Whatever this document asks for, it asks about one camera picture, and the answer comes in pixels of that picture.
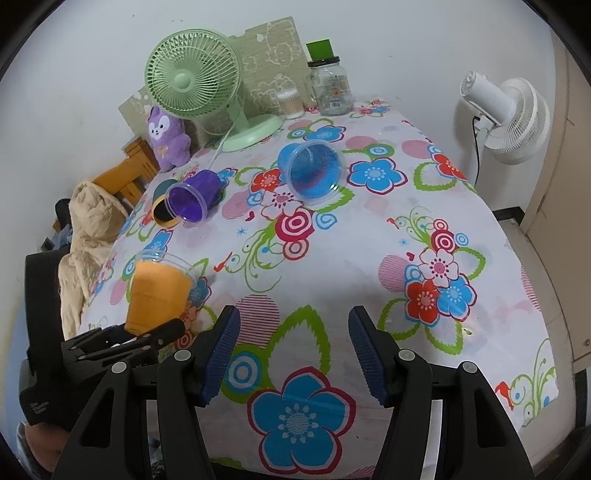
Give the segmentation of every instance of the tablecloth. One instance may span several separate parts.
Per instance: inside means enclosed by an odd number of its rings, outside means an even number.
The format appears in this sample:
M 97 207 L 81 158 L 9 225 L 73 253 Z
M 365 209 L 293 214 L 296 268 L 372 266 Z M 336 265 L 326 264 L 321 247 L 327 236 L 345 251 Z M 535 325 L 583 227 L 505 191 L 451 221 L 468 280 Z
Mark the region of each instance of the tablecloth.
M 304 206 L 277 168 L 294 142 L 324 140 L 346 166 L 338 194 Z M 82 331 L 125 321 L 135 255 L 157 248 L 199 280 L 182 315 L 187 347 L 226 304 L 242 328 L 220 394 L 199 411 L 214 461 L 279 475 L 369 476 L 391 411 L 371 397 L 347 318 L 363 305 L 377 327 L 432 363 L 475 362 L 516 429 L 557 397 L 556 369 L 529 279 L 491 211 L 429 138 L 382 99 L 347 116 L 317 109 L 259 144 L 222 153 L 225 189 L 196 228 L 158 227 L 163 180 L 207 168 L 208 145 L 159 174 L 130 216 L 93 288 Z M 433 421 L 440 418 L 434 403 Z M 425 465 L 436 462 L 431 429 Z

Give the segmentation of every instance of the person's skin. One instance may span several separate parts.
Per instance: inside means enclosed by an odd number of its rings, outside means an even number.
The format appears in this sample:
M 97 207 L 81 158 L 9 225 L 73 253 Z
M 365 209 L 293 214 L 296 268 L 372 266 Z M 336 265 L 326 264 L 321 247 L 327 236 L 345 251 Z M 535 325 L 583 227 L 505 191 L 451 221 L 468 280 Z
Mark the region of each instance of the person's skin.
M 30 426 L 25 423 L 25 438 L 35 460 L 48 472 L 53 473 L 61 451 L 66 446 L 70 433 L 50 423 Z

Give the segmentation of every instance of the white flower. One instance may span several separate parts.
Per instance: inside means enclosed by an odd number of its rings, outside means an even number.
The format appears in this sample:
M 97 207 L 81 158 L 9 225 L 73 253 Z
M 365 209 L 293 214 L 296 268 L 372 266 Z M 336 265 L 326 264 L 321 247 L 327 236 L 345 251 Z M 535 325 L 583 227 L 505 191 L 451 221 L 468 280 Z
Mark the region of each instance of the white flower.
M 292 216 L 298 207 L 303 205 L 296 200 L 287 185 L 277 187 L 274 192 L 265 191 L 261 205 L 263 209 L 261 214 L 269 220 L 275 220 L 280 214 L 284 213 L 288 217 Z
M 448 288 L 450 280 L 457 280 L 457 263 L 453 261 L 453 255 L 443 248 L 437 252 L 426 248 L 418 257 L 423 262 L 418 269 L 427 280 L 433 279 L 436 287 Z

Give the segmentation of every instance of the wooden chair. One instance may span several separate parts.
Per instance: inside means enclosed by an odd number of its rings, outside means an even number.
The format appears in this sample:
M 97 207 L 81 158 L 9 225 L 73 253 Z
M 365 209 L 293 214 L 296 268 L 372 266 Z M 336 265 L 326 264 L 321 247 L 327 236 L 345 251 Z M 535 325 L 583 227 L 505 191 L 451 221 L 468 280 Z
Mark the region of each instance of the wooden chair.
M 93 180 L 111 195 L 120 194 L 134 207 L 138 204 L 143 186 L 150 183 L 158 173 L 154 152 L 142 138 L 124 148 L 129 158 Z

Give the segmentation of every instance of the stuffed animal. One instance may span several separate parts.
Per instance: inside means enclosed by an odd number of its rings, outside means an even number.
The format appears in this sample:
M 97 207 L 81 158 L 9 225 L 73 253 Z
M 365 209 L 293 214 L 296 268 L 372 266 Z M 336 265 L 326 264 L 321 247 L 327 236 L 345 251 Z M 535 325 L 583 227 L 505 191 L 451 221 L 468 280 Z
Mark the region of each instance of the stuffed animal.
M 185 133 L 184 123 L 180 118 L 169 115 L 154 105 L 148 118 L 148 135 L 160 164 L 160 171 L 181 167 L 189 161 L 191 138 Z

